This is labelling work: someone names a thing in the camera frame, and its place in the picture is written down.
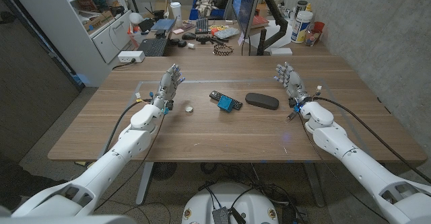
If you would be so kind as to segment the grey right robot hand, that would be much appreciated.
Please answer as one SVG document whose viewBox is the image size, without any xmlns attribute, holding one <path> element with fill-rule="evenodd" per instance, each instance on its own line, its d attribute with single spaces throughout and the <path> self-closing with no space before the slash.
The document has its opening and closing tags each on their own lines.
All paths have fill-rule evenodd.
<svg viewBox="0 0 431 224">
<path fill-rule="evenodd" d="M 275 76 L 274 79 L 285 88 L 291 108 L 301 108 L 312 100 L 300 75 L 288 62 L 285 62 L 284 65 L 277 64 L 275 71 L 278 76 Z"/>
</svg>

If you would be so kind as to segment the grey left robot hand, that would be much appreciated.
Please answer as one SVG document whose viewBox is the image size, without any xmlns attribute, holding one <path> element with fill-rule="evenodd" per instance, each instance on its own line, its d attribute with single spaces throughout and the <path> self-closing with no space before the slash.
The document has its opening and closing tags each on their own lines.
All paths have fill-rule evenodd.
<svg viewBox="0 0 431 224">
<path fill-rule="evenodd" d="M 166 108 L 172 110 L 176 89 L 184 80 L 185 78 L 182 77 L 179 65 L 173 64 L 163 74 L 158 90 L 153 97 L 152 105 L 158 107 L 161 111 L 165 111 Z"/>
</svg>

